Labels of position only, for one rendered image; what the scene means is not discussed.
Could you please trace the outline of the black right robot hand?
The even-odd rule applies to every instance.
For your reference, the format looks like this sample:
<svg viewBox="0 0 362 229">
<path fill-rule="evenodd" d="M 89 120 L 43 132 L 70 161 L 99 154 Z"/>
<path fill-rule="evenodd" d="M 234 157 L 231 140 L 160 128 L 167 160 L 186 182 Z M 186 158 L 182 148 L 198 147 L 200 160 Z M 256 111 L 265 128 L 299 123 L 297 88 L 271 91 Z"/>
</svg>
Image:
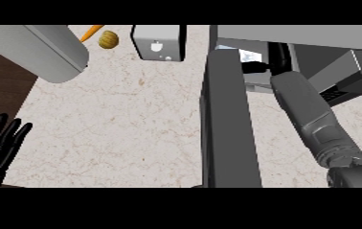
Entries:
<svg viewBox="0 0 362 229">
<path fill-rule="evenodd" d="M 268 70 L 273 68 L 275 66 L 272 64 L 260 61 L 247 61 L 242 63 L 242 71 L 245 74 L 265 73 Z"/>
</svg>

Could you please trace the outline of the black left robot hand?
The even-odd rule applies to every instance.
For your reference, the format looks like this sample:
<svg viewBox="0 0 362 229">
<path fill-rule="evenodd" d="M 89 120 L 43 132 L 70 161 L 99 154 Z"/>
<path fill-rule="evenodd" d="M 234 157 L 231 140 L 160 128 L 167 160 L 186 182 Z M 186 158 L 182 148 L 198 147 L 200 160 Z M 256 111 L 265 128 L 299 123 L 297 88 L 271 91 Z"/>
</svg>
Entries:
<svg viewBox="0 0 362 229">
<path fill-rule="evenodd" d="M 16 158 L 19 147 L 25 136 L 33 128 L 33 124 L 21 124 L 21 119 L 15 118 L 7 125 L 9 114 L 0 114 L 0 185 L 6 178 L 7 169 Z"/>
</svg>

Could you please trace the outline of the grey microwave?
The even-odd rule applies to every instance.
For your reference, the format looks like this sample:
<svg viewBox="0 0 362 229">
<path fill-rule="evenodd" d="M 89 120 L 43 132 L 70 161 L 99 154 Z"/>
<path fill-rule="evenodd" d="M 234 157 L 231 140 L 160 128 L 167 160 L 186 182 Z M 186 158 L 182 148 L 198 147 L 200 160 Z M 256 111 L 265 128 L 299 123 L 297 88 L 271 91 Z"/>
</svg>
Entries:
<svg viewBox="0 0 362 229">
<path fill-rule="evenodd" d="M 288 45 L 293 69 L 309 79 L 331 106 L 362 97 L 362 26 L 211 25 L 210 50 L 238 48 L 260 53 Z"/>
</svg>

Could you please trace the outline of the white milk carton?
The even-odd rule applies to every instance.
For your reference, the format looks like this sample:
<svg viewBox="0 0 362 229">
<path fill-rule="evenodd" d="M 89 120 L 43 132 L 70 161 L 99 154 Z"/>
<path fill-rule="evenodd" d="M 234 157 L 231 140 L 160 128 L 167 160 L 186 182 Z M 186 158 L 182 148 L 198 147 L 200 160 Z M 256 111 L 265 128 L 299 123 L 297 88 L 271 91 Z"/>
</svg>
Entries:
<svg viewBox="0 0 362 229">
<path fill-rule="evenodd" d="M 135 25 L 130 37 L 142 60 L 183 61 L 185 25 Z"/>
</svg>

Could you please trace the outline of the yellow-brown potato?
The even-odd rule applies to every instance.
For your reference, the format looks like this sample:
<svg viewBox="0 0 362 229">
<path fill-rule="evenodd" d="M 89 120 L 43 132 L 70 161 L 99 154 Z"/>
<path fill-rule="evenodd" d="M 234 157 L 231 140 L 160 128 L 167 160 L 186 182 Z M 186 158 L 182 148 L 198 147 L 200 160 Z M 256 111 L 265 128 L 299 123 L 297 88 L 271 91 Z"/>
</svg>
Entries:
<svg viewBox="0 0 362 229">
<path fill-rule="evenodd" d="M 112 31 L 102 32 L 99 37 L 99 46 L 104 49 L 112 49 L 118 45 L 118 36 Z"/>
</svg>

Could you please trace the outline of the orange carrot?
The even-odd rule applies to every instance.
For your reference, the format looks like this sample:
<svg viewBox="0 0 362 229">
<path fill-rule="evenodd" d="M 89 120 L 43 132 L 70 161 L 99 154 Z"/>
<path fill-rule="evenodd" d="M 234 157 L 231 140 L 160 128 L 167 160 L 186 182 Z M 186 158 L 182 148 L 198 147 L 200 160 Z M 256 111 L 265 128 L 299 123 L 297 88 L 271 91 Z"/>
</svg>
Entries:
<svg viewBox="0 0 362 229">
<path fill-rule="evenodd" d="M 86 42 L 92 36 L 98 33 L 98 31 L 104 28 L 105 25 L 93 25 L 89 30 L 86 31 L 80 41 Z"/>
</svg>

